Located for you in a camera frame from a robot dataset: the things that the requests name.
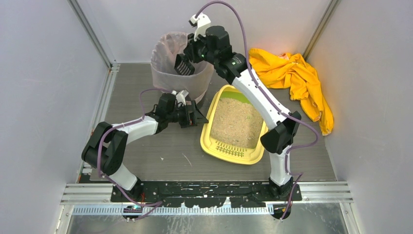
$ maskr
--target trash bin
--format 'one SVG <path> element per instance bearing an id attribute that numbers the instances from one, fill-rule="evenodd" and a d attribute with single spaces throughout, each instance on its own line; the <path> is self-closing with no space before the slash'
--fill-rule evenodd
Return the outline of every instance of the trash bin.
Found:
<path id="1" fill-rule="evenodd" d="M 155 46 L 150 60 L 153 85 L 167 90 L 188 90 L 192 100 L 198 103 L 208 89 L 214 67 L 208 62 L 193 63 L 195 72 L 190 76 L 180 76 L 174 69 L 176 55 L 183 53 L 188 42 L 188 34 L 171 32 L 163 35 Z"/>

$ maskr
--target yellow jacket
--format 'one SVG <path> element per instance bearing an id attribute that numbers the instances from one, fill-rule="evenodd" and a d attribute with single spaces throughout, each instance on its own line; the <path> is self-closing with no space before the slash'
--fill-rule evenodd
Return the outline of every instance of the yellow jacket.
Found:
<path id="1" fill-rule="evenodd" d="M 331 133 L 334 121 L 333 113 L 321 92 L 317 71 L 301 54 L 290 53 L 281 56 L 265 50 L 249 50 L 249 62 L 260 80 L 267 88 L 290 88 L 291 100 L 300 100 L 304 112 L 313 121 L 319 121 L 323 135 Z"/>

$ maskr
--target scratch on floor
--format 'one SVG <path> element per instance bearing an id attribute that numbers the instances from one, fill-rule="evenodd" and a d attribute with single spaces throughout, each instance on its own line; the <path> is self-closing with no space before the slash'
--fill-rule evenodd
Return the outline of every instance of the scratch on floor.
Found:
<path id="1" fill-rule="evenodd" d="M 189 164 L 190 164 L 191 167 L 192 167 L 192 163 L 191 163 L 190 160 L 187 158 L 187 156 L 186 156 L 185 154 L 183 154 L 183 153 L 182 153 L 182 155 L 188 160 Z"/>

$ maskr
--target white wall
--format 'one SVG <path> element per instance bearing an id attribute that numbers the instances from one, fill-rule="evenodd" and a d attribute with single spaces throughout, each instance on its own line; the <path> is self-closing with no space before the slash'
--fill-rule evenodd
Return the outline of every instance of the white wall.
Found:
<path id="1" fill-rule="evenodd" d="M 162 35 L 193 33 L 188 23 L 208 0 L 79 0 L 105 51 L 117 62 L 149 62 Z M 226 0 L 243 20 L 248 46 L 274 54 L 303 53 L 330 0 Z M 232 11 L 212 5 L 212 25 L 229 32 L 234 51 L 243 53 L 240 26 Z"/>
<path id="2" fill-rule="evenodd" d="M 413 1 L 341 1 L 309 62 L 335 116 L 326 138 L 365 233 L 412 233 Z"/>
<path id="3" fill-rule="evenodd" d="M 108 72 L 65 0 L 0 1 L 0 233 L 56 227 Z"/>

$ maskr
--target yellow fabric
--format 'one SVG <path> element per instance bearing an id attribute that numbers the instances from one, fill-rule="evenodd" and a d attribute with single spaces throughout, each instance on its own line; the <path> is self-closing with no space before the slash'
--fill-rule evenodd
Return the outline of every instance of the yellow fabric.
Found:
<path id="1" fill-rule="evenodd" d="M 290 87 L 291 100 L 300 100 L 304 112 L 313 121 L 319 121 L 321 132 L 328 135 L 333 130 L 333 113 L 321 92 L 317 71 L 301 54 L 281 56 L 265 50 L 249 50 L 249 62 L 267 88 Z"/>

